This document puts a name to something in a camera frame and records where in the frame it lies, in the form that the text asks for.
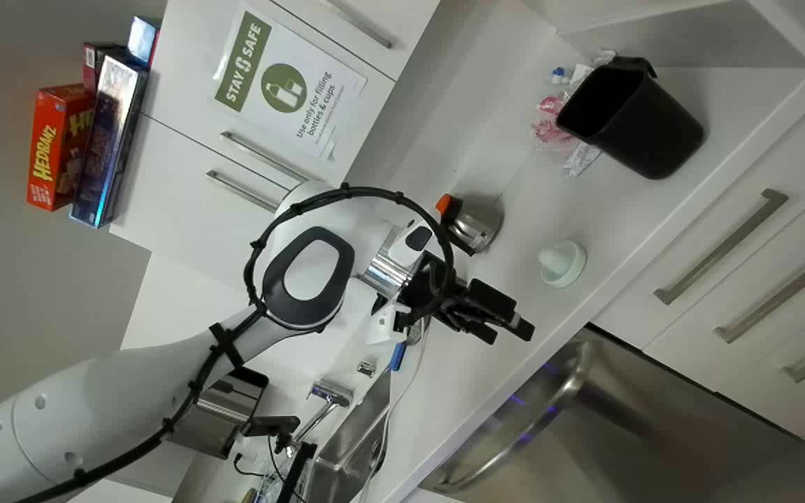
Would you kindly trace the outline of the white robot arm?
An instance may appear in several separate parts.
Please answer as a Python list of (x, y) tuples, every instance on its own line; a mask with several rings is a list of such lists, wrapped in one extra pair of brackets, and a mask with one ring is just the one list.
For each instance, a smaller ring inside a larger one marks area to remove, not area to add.
[(456, 271), (449, 230), (408, 196), (305, 183), (250, 237), (241, 313), (172, 343), (86, 357), (0, 401), (0, 503), (52, 503), (147, 456), (218, 380), (326, 333), (358, 285), (396, 330), (435, 319), (481, 340), (534, 334), (510, 295)]

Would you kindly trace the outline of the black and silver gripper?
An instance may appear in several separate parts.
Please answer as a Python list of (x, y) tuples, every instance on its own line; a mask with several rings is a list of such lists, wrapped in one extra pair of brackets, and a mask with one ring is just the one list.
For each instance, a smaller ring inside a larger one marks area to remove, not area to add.
[[(361, 271), (361, 280), (376, 294), (372, 309), (389, 308), (394, 333), (435, 315), (462, 285), (456, 267), (429, 252), (432, 239), (427, 223), (394, 225)], [(517, 301), (481, 280), (470, 281), (466, 308), (470, 315), (448, 309), (438, 320), (488, 347), (498, 330), (509, 330), (522, 340), (534, 339), (534, 323), (517, 313)]]

